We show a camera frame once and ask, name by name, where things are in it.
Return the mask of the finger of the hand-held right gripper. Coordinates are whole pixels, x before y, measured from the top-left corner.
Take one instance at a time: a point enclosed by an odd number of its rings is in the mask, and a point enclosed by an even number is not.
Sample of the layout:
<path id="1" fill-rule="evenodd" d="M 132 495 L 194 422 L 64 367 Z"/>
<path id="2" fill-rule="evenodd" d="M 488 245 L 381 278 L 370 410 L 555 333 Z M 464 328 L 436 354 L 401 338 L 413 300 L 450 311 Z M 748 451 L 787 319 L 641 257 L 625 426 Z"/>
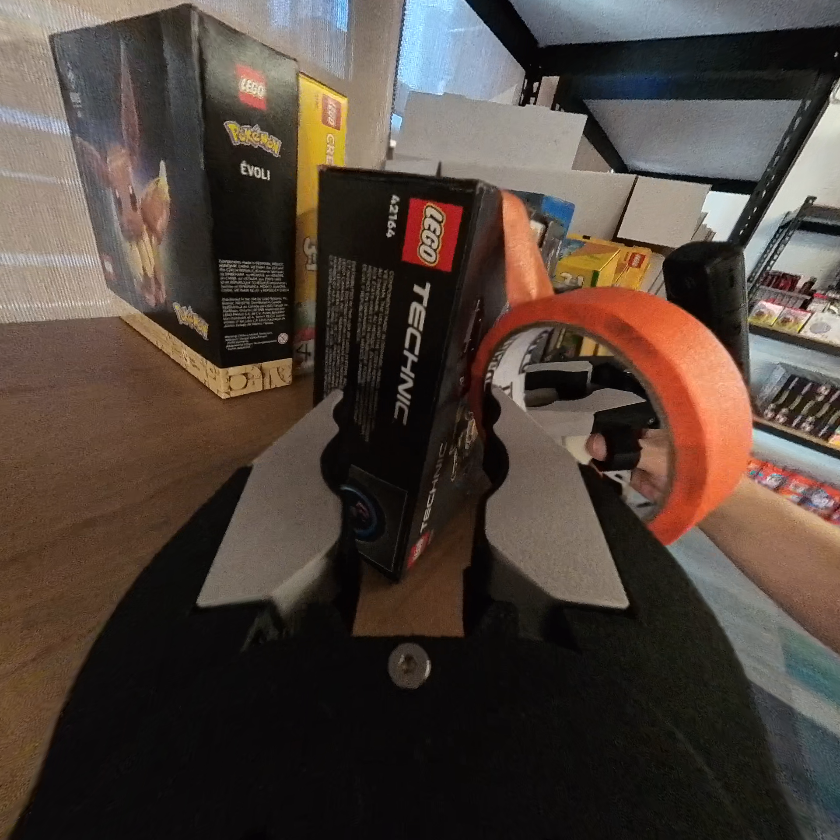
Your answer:
<path id="1" fill-rule="evenodd" d="M 591 366 L 532 366 L 524 375 L 524 404 L 573 402 L 590 394 Z"/>
<path id="2" fill-rule="evenodd" d="M 633 392 L 593 392 L 532 409 L 532 420 L 553 438 L 587 437 L 604 427 L 651 427 L 652 406 Z"/>

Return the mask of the row of small dark boxes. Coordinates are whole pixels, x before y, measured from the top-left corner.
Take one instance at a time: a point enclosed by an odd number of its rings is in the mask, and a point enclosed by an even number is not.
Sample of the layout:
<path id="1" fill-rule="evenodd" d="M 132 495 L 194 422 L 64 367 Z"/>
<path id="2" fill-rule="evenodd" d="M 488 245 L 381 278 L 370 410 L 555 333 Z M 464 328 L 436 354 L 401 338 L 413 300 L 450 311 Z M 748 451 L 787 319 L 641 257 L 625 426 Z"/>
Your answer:
<path id="1" fill-rule="evenodd" d="M 774 364 L 756 385 L 758 418 L 839 448 L 839 383 L 827 374 Z"/>

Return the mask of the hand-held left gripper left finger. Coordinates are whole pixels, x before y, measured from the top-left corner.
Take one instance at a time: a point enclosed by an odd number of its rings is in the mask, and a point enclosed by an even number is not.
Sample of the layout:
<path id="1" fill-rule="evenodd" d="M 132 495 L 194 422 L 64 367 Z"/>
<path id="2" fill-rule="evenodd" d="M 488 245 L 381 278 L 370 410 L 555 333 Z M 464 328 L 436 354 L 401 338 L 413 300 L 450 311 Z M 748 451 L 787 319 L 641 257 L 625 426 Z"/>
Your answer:
<path id="1" fill-rule="evenodd" d="M 315 602 L 358 602 L 358 556 L 322 457 L 339 434 L 332 391 L 256 457 L 196 599 L 199 608 L 269 603 L 281 617 Z"/>

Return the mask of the white cardboard box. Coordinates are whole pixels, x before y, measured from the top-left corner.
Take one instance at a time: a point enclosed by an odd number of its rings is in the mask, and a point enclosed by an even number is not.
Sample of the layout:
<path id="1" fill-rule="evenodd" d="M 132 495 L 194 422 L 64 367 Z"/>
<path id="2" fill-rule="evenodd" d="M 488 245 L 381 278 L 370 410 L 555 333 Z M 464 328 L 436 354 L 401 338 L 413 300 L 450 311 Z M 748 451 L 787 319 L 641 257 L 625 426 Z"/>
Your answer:
<path id="1" fill-rule="evenodd" d="M 574 205 L 573 234 L 664 248 L 690 242 L 709 185 L 575 170 L 585 125 L 577 113 L 412 92 L 385 168 L 558 198 Z"/>

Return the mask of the person's right forearm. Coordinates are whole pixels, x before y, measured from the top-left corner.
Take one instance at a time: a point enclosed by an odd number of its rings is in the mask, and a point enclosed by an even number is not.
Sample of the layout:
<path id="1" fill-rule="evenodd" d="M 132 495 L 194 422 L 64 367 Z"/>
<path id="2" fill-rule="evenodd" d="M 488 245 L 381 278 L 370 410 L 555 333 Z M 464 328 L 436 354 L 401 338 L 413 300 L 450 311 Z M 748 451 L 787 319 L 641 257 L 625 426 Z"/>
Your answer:
<path id="1" fill-rule="evenodd" d="M 742 476 L 699 529 L 783 612 L 839 653 L 839 529 Z"/>

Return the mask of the orange tape roll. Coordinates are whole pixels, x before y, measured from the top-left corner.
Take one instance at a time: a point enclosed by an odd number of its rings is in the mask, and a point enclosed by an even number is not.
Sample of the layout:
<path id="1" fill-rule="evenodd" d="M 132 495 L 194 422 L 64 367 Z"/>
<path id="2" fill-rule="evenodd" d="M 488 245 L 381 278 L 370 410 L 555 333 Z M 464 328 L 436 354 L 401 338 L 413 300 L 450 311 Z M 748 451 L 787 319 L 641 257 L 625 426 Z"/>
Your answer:
<path id="1" fill-rule="evenodd" d="M 479 435 L 490 364 L 513 334 L 562 324 L 622 357 L 666 421 L 671 440 L 668 495 L 649 524 L 670 545 L 697 526 L 738 486 L 752 446 L 748 387 L 728 350 L 674 303 L 622 288 L 584 288 L 556 295 L 533 240 L 527 208 L 501 191 L 505 281 L 511 309 L 482 340 L 470 373 L 469 402 Z"/>

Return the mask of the black toy box fox picture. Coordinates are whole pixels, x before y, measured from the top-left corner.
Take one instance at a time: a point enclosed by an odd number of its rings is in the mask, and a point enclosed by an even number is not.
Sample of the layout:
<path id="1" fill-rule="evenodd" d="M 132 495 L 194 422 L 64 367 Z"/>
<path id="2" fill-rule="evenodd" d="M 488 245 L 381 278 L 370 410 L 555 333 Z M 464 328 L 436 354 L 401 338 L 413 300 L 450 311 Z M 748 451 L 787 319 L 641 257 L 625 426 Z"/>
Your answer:
<path id="1" fill-rule="evenodd" d="M 222 399 L 290 384 L 297 62 L 192 4 L 49 45 L 123 320 Z"/>

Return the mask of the small yellow toy box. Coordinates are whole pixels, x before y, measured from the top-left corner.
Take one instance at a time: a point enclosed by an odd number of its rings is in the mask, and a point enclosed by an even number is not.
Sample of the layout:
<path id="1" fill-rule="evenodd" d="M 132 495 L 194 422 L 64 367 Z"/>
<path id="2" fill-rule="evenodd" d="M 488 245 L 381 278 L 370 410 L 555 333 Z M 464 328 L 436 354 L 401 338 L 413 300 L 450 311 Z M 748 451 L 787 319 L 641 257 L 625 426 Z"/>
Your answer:
<path id="1" fill-rule="evenodd" d="M 613 287 L 639 291 L 648 272 L 654 252 L 637 245 L 623 245 L 616 262 Z"/>

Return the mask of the row of red black boxes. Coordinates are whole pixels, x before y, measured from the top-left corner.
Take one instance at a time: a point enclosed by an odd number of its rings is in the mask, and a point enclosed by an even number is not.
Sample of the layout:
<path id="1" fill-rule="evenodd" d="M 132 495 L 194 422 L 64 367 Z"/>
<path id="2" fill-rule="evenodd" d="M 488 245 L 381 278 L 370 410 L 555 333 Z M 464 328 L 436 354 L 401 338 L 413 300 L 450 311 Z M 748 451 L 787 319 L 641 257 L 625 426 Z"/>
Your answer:
<path id="1" fill-rule="evenodd" d="M 839 345 L 839 276 L 767 270 L 752 292 L 749 325 Z"/>

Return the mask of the yellow green toy box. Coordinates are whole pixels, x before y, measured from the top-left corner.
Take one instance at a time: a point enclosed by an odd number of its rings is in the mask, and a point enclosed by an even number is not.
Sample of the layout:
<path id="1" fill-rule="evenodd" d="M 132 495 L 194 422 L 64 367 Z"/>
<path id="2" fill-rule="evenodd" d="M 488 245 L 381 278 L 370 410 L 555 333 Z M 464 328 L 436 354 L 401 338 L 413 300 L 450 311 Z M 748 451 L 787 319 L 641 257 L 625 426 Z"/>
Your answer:
<path id="1" fill-rule="evenodd" d="M 612 241 L 570 234 L 553 271 L 554 291 L 612 287 L 624 251 Z"/>

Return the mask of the person's right hand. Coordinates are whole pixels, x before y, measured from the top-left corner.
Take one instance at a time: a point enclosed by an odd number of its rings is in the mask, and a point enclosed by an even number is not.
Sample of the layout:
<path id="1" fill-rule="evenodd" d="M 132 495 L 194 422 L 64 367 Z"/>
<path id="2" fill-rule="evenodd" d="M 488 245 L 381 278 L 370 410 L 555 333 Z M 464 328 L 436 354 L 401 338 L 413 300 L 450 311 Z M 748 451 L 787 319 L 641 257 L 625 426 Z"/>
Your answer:
<path id="1" fill-rule="evenodd" d="M 619 497 L 626 500 L 631 488 L 631 507 L 649 508 L 669 493 L 671 437 L 661 428 L 633 428 L 608 424 L 590 434 L 584 444 L 591 466 Z"/>

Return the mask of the blue toy box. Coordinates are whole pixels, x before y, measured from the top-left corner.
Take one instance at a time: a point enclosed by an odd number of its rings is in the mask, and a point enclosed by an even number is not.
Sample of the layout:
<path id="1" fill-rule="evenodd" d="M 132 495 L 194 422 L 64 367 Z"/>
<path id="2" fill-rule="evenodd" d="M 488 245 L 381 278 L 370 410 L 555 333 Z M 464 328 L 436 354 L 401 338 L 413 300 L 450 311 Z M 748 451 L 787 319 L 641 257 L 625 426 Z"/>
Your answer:
<path id="1" fill-rule="evenodd" d="M 570 228 L 574 205 L 556 196 L 537 192 L 511 191 L 526 207 L 532 237 L 537 243 L 542 262 L 552 286 L 563 288 L 565 280 L 559 279 L 559 263 L 572 250 Z"/>

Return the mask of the wooden desk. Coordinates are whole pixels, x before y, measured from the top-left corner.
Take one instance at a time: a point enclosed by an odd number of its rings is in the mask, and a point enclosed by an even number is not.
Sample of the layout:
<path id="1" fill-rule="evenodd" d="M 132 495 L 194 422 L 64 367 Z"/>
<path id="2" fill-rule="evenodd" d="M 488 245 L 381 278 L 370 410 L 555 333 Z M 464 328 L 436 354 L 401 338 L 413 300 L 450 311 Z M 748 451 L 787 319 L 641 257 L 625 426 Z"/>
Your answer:
<path id="1" fill-rule="evenodd" d="M 2 720 L 45 739 L 96 632 L 312 380 L 222 400 L 117 318 L 2 327 Z"/>

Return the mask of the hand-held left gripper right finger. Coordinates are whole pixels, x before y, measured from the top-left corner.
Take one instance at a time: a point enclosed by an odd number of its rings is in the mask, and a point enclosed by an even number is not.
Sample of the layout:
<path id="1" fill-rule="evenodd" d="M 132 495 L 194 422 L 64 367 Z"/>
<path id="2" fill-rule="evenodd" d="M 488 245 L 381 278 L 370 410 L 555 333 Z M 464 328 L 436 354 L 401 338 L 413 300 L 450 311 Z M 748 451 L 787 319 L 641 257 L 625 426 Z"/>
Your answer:
<path id="1" fill-rule="evenodd" d="M 492 431 L 507 474 L 486 502 L 489 595 L 521 622 L 551 622 L 565 607 L 629 607 L 578 461 L 503 391 Z"/>

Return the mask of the grey black vehicle toy box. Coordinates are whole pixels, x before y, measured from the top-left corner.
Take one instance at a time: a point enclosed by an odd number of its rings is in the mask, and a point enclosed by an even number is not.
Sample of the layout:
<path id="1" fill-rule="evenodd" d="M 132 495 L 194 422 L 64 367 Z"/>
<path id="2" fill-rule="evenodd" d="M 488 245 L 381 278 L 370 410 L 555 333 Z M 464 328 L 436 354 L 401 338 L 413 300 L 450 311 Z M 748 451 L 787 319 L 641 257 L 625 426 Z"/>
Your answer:
<path id="1" fill-rule="evenodd" d="M 323 167 L 314 399 L 345 397 L 339 493 L 362 560 L 398 581 L 481 456 L 471 366 L 508 307 L 501 190 Z"/>

